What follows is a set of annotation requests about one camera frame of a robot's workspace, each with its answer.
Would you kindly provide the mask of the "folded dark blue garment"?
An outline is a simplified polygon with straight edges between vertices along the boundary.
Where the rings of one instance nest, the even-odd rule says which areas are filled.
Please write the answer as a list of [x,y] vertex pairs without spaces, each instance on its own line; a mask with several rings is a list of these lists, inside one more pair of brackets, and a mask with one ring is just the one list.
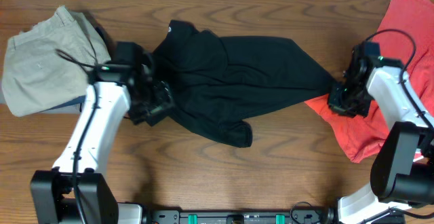
[[76,97],[76,98],[74,98],[68,102],[62,103],[62,104],[57,105],[55,107],[52,107],[51,110],[52,109],[60,109],[63,107],[69,107],[69,106],[73,106],[73,105],[78,105],[78,104],[81,104],[84,100],[85,100],[85,96],[79,96],[79,97]]

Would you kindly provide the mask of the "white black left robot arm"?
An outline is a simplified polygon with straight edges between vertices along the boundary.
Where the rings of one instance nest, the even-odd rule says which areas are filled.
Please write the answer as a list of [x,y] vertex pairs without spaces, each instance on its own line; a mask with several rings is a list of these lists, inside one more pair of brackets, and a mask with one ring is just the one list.
[[38,223],[150,223],[144,206],[115,199],[104,176],[125,115],[139,123],[173,105],[167,84],[153,77],[153,57],[139,52],[90,65],[56,53],[82,68],[89,85],[64,151],[51,170],[38,170],[31,179]]

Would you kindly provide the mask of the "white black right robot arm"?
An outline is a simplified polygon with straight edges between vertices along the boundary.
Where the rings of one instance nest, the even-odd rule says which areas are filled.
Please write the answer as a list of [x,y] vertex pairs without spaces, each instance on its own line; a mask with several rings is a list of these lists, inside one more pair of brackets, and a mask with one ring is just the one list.
[[389,134],[372,165],[370,182],[342,197],[336,223],[404,223],[411,208],[433,204],[433,117],[413,91],[400,60],[385,58],[378,43],[353,48],[346,81],[330,92],[329,108],[343,116],[367,116],[376,101]]

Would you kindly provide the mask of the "folded khaki pants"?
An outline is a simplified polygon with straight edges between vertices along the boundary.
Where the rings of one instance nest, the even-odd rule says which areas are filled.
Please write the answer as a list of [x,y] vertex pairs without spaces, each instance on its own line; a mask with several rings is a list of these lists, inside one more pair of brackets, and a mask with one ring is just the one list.
[[84,14],[60,6],[31,30],[9,38],[1,90],[16,117],[85,96],[87,71],[111,59]]

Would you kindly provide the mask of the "black t-shirt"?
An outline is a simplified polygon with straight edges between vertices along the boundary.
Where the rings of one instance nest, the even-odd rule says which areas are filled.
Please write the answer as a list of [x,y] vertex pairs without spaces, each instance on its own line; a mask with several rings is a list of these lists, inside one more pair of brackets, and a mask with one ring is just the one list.
[[174,98],[170,117],[195,134],[240,148],[253,141],[245,119],[325,95],[335,81],[291,39],[219,37],[179,20],[170,21],[153,58],[156,76]]

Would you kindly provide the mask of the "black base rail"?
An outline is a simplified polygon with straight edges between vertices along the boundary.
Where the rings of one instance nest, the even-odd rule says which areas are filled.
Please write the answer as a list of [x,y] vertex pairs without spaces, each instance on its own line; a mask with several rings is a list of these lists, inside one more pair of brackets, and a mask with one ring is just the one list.
[[339,224],[331,209],[295,208],[287,212],[186,212],[155,210],[148,215],[149,224]]

